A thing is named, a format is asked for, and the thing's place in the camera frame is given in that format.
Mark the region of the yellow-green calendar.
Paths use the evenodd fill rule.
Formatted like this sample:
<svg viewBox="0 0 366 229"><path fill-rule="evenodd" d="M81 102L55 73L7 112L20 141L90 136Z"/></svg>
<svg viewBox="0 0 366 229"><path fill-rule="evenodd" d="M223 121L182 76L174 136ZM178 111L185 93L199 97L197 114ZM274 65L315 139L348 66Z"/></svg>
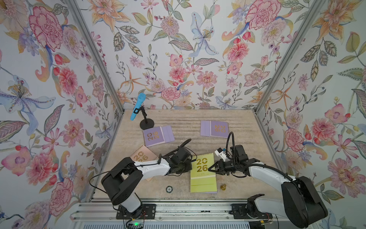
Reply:
<svg viewBox="0 0 366 229"><path fill-rule="evenodd" d="M191 193L217 193L216 174L208 171L213 164L213 153L197 156L190 173Z"/></svg>

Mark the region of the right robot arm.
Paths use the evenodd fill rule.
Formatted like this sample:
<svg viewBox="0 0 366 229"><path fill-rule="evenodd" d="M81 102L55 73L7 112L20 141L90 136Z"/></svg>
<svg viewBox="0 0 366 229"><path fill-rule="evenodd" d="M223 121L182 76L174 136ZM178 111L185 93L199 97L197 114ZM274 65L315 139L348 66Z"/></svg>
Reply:
<svg viewBox="0 0 366 229"><path fill-rule="evenodd" d="M268 214L282 216L301 229L328 216L328 210L309 178L294 177L256 158L249 158L241 145L233 146L230 150L232 154L224 157L223 150L219 148L215 154L221 159L208 171L218 175L241 172L243 177L261 180L282 195L282 199L268 199L264 194L256 194L247 199L244 207L233 208L234 214L254 219Z"/></svg>

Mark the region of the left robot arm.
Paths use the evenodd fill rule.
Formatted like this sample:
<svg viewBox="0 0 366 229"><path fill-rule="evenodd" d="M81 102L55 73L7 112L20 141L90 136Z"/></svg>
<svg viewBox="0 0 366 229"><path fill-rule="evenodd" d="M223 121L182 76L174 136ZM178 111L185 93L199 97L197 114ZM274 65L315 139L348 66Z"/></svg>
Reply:
<svg viewBox="0 0 366 229"><path fill-rule="evenodd" d="M192 170L193 156L185 147L153 161L138 162L126 157L120 161L101 180L104 191L111 203L122 206L132 218L137 218L143 211L143 204L135 193L142 180L157 176L181 175Z"/></svg>

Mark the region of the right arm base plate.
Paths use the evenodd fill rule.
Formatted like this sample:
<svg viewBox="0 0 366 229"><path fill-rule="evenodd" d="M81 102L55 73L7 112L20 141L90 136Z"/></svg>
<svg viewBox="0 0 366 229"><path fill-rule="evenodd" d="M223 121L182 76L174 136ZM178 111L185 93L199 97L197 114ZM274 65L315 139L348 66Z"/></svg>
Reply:
<svg viewBox="0 0 366 229"><path fill-rule="evenodd" d="M247 204L232 204L229 214L233 215L234 219L269 220L273 218L272 214L259 212L251 204L249 207Z"/></svg>

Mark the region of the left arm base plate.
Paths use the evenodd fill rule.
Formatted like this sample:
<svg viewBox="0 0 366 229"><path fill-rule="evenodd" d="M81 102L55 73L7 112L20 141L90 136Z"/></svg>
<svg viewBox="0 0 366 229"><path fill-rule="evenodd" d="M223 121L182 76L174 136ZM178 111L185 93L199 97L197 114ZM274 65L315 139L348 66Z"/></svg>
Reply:
<svg viewBox="0 0 366 229"><path fill-rule="evenodd" d="M119 205L116 219L155 219L156 204L143 204L137 210L129 212L125 207Z"/></svg>

